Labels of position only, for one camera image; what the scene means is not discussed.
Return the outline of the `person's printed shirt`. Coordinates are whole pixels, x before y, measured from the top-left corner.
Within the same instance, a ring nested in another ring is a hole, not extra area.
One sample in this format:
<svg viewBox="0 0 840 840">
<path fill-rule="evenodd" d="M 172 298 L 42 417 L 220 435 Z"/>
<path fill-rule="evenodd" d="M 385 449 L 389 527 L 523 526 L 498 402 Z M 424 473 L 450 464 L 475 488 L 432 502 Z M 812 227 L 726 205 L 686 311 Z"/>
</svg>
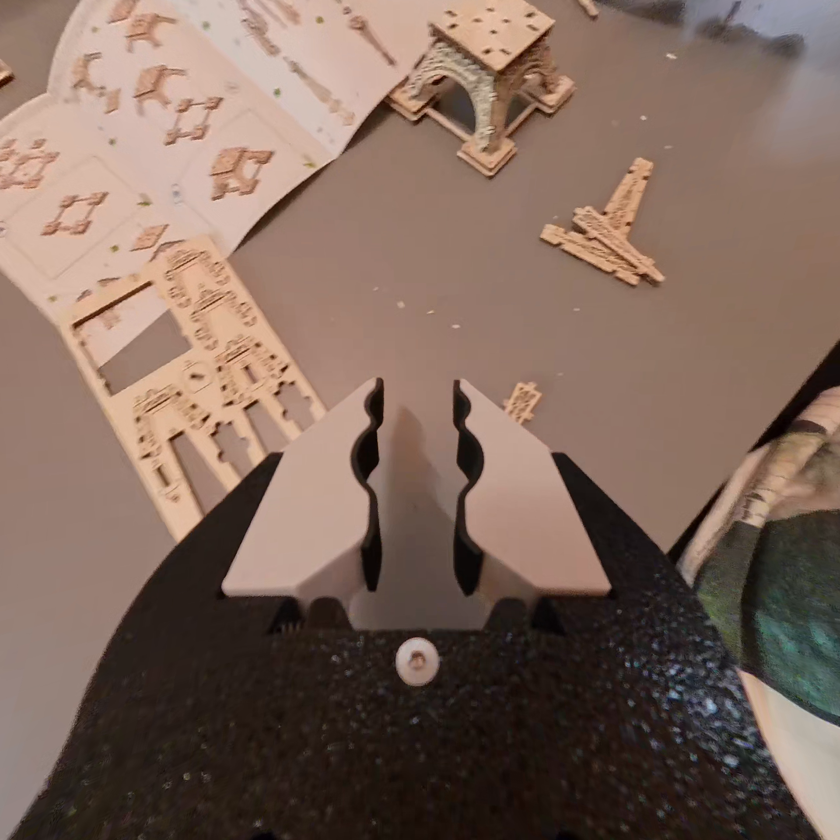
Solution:
<svg viewBox="0 0 840 840">
<path fill-rule="evenodd" d="M 820 838 L 839 834 L 839 388 L 746 455 L 677 568 Z"/>
</svg>

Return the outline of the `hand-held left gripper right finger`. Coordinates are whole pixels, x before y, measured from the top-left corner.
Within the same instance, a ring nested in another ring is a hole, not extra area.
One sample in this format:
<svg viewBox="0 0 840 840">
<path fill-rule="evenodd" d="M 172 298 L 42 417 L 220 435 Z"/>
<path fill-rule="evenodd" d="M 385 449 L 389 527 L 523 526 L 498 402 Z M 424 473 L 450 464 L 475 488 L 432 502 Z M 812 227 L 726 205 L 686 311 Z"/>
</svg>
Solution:
<svg viewBox="0 0 840 840">
<path fill-rule="evenodd" d="M 545 597 L 605 597 L 612 585 L 553 452 L 467 380 L 454 382 L 459 589 L 494 606 Z"/>
</svg>

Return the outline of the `small wooden lattice piece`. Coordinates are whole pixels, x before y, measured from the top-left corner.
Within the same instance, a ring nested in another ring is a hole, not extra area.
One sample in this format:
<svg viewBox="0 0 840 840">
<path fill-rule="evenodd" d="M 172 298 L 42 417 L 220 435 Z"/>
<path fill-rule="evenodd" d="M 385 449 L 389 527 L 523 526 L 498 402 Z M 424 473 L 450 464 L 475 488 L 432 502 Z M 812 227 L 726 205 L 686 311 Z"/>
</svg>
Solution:
<svg viewBox="0 0 840 840">
<path fill-rule="evenodd" d="M 534 381 L 520 381 L 513 387 L 509 397 L 503 401 L 502 409 L 515 423 L 524 425 L 533 420 L 534 410 L 543 394 Z"/>
</svg>

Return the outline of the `long wooden lattice piece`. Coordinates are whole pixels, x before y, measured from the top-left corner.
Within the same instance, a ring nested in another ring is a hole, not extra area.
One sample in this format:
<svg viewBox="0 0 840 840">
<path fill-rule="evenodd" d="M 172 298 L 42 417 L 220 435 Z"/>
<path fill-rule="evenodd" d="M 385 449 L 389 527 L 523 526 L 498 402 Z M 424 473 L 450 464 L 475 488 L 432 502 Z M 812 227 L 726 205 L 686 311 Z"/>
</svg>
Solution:
<svg viewBox="0 0 840 840">
<path fill-rule="evenodd" d="M 655 163 L 650 160 L 634 159 L 604 209 L 596 211 L 624 239 L 629 239 L 654 168 Z"/>
<path fill-rule="evenodd" d="M 636 285 L 642 278 L 660 284 L 665 276 L 655 262 L 637 250 L 628 239 L 632 223 L 622 215 L 598 213 L 593 206 L 576 207 L 572 223 L 581 235 L 581 248 L 587 256 L 597 258 L 616 277 Z"/>
<path fill-rule="evenodd" d="M 630 286 L 638 285 L 644 276 L 639 269 L 595 238 L 588 238 L 574 231 L 566 231 L 555 224 L 544 225 L 540 238 L 543 242 L 559 247 L 566 254 Z"/>
</svg>

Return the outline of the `wooden tower base model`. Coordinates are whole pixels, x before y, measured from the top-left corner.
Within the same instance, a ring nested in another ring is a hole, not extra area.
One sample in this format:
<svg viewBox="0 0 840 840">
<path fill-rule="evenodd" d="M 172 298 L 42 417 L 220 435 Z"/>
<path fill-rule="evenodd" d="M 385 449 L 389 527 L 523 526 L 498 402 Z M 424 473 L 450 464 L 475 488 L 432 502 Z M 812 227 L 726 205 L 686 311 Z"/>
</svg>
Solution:
<svg viewBox="0 0 840 840">
<path fill-rule="evenodd" d="M 429 47 L 387 101 L 407 121 L 429 117 L 461 139 L 458 158 L 490 179 L 516 154 L 518 128 L 536 111 L 555 114 L 574 95 L 553 59 L 554 24 L 524 1 L 447 3 L 429 20 Z M 438 108 L 454 86 L 469 99 L 472 131 Z"/>
</svg>

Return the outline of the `wooden puzzle sheet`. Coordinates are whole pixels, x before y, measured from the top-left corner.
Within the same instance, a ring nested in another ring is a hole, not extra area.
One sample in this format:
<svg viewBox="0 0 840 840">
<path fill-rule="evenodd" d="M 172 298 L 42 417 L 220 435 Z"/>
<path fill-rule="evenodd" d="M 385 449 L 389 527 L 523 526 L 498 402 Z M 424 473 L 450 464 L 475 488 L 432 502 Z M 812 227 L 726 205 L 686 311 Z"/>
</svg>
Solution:
<svg viewBox="0 0 840 840">
<path fill-rule="evenodd" d="M 113 392 L 82 328 L 153 289 L 189 349 Z M 295 387 L 316 423 L 328 409 L 207 235 L 181 242 L 139 273 L 80 298 L 59 331 L 167 530 L 180 542 L 204 518 L 173 441 L 185 438 L 226 491 L 242 480 L 216 440 L 229 425 L 245 442 L 248 468 L 267 457 L 247 410 L 262 405 L 288 442 L 302 434 L 280 399 Z"/>
</svg>

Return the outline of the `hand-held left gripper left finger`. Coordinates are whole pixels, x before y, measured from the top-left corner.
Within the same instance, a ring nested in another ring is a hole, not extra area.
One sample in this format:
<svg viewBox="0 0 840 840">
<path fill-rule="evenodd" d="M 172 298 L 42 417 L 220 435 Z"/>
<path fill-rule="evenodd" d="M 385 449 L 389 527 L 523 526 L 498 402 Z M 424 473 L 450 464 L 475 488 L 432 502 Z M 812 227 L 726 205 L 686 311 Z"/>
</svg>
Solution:
<svg viewBox="0 0 840 840">
<path fill-rule="evenodd" d="M 384 382 L 374 377 L 286 446 L 222 593 L 290 597 L 307 610 L 376 591 L 382 535 L 370 477 L 383 418 Z"/>
</svg>

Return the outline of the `grey desk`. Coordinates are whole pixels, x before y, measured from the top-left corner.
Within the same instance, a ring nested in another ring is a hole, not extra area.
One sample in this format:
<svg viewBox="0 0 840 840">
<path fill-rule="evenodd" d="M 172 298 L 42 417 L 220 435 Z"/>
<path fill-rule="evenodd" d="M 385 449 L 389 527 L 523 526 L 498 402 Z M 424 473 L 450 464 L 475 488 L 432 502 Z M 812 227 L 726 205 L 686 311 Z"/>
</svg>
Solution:
<svg viewBox="0 0 840 840">
<path fill-rule="evenodd" d="M 692 684 L 742 701 L 665 550 L 838 342 L 838 32 L 799 60 L 689 40 L 609 14 L 561 48 L 581 101 L 537 161 L 498 183 L 459 174 L 434 131 L 396 115 L 316 177 L 234 258 L 326 402 L 384 379 L 383 561 L 359 628 L 280 630 L 280 601 L 227 598 L 223 572 L 278 458 L 221 500 L 153 571 L 91 684 L 70 751 L 25 837 L 617 837 L 690 817 L 805 837 L 760 754 L 655 710 L 676 655 Z M 654 162 L 629 242 L 665 276 L 638 285 L 540 238 L 602 211 L 634 159 Z M 455 578 L 453 383 L 491 400 L 534 378 L 535 437 L 560 467 L 609 574 L 604 607 L 654 676 L 571 629 L 492 632 Z"/>
</svg>

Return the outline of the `paper instruction sheet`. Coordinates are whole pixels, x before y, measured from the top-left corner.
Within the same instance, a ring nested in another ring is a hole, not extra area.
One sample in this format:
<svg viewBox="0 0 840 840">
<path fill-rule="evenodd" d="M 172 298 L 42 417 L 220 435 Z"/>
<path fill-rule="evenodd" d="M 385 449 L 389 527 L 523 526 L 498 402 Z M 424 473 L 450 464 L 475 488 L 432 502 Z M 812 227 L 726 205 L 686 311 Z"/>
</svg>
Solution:
<svg viewBox="0 0 840 840">
<path fill-rule="evenodd" d="M 430 8 L 79 2 L 2 121 L 2 273 L 55 318 L 185 238 L 230 254 L 404 78 Z"/>
</svg>

